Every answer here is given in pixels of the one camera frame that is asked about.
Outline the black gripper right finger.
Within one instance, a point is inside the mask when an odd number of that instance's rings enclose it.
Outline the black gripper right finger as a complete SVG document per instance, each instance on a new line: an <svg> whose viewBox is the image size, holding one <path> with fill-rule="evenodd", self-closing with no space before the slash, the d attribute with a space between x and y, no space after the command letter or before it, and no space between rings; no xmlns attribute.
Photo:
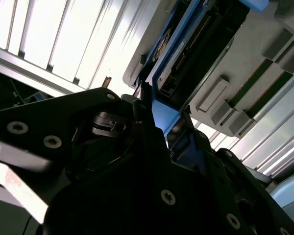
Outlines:
<svg viewBox="0 0 294 235"><path fill-rule="evenodd" d="M261 183L228 149L212 149L194 128L190 107L183 111L188 141L183 164L205 180L204 205L224 235L294 235L294 222Z"/></svg>

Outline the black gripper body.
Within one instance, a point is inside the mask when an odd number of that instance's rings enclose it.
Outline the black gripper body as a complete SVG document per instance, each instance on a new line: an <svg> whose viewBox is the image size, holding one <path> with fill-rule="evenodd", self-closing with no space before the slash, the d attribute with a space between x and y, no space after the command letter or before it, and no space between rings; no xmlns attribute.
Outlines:
<svg viewBox="0 0 294 235"><path fill-rule="evenodd" d="M167 137L135 113L115 122L114 161L61 190L46 235L217 235L225 233L222 162L184 112Z"/></svg>

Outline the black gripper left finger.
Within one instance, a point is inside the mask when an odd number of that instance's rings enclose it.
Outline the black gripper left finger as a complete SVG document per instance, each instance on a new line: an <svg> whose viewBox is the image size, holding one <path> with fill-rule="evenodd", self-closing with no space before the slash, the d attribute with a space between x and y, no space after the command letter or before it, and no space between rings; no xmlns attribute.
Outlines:
<svg viewBox="0 0 294 235"><path fill-rule="evenodd" d="M115 122L151 113L152 88L140 97L118 97L96 88L0 110L0 186L29 211L45 211L74 181L103 168L115 156L106 151Z"/></svg>

